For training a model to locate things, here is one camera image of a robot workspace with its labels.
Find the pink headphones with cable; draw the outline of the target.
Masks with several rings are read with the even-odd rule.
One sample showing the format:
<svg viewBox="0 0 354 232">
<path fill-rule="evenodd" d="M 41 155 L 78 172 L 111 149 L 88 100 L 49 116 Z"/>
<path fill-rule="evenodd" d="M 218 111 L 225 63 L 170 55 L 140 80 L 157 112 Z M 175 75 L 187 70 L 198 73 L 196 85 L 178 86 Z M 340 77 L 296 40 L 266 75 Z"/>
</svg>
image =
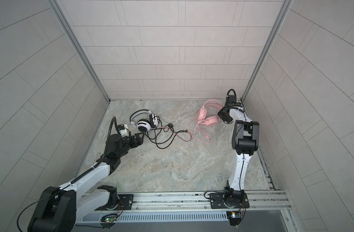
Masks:
<svg viewBox="0 0 354 232">
<path fill-rule="evenodd" d="M 214 113 L 209 110 L 215 109 L 220 111 L 223 107 L 224 104 L 221 101 L 216 99 L 209 99 L 203 104 L 201 108 L 195 111 L 192 119 L 189 122 L 189 130 L 193 139 L 205 144 L 213 143 L 212 136 L 208 132 L 204 131 L 201 127 L 211 127 L 217 125 L 221 121 L 217 115 L 218 112 Z"/>
</svg>

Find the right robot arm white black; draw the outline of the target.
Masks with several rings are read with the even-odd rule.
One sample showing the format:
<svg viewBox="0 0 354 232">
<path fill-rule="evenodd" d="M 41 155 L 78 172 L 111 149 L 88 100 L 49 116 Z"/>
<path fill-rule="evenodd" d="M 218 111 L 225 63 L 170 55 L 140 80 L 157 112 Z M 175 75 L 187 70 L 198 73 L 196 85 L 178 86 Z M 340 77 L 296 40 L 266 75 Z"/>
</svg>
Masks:
<svg viewBox="0 0 354 232">
<path fill-rule="evenodd" d="M 259 147 L 260 124 L 246 115 L 233 89 L 227 92 L 224 107 L 218 116 L 224 123 L 233 125 L 232 148 L 236 154 L 233 171 L 223 190 L 223 202 L 228 208 L 249 207 L 244 181 L 249 162 Z"/>
</svg>

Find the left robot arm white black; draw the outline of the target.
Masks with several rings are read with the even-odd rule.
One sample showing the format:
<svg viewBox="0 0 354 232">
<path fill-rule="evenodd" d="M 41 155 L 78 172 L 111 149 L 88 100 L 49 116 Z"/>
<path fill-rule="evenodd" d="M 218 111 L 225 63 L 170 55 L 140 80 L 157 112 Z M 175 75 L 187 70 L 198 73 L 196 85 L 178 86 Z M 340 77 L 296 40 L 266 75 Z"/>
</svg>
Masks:
<svg viewBox="0 0 354 232">
<path fill-rule="evenodd" d="M 118 195 L 116 187 L 101 185 L 88 194 L 100 180 L 112 174 L 129 150 L 143 144 L 144 133 L 131 134 L 113 117 L 110 126 L 116 133 L 107 134 L 105 149 L 96 163 L 84 173 L 59 187 L 46 188 L 29 222 L 29 232 L 70 232 L 85 216 L 95 210 L 110 210 L 100 223 L 113 225 L 124 210 L 132 208 L 133 195 Z"/>
</svg>

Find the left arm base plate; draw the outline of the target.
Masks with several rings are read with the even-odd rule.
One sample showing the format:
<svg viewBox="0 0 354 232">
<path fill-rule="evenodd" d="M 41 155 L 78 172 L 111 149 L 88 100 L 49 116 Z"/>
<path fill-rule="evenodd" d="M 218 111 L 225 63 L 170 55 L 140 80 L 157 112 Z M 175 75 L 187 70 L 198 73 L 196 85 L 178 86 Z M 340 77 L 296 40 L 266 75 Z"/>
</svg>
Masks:
<svg viewBox="0 0 354 232">
<path fill-rule="evenodd" d="M 108 202 L 96 210 L 112 211 L 112 210 L 131 210 L 133 203 L 133 194 L 110 195 Z"/>
</svg>

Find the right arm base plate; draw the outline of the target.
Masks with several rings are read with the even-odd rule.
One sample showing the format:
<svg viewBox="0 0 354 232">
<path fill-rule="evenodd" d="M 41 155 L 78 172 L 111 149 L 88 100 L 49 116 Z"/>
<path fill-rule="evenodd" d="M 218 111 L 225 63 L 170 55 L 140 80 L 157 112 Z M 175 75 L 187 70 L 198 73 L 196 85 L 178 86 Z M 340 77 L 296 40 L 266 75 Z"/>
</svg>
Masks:
<svg viewBox="0 0 354 232">
<path fill-rule="evenodd" d="M 249 199 L 244 191 L 239 191 L 238 196 L 224 197 L 223 192 L 209 192 L 206 196 L 212 209 L 245 209 L 250 208 Z"/>
</svg>

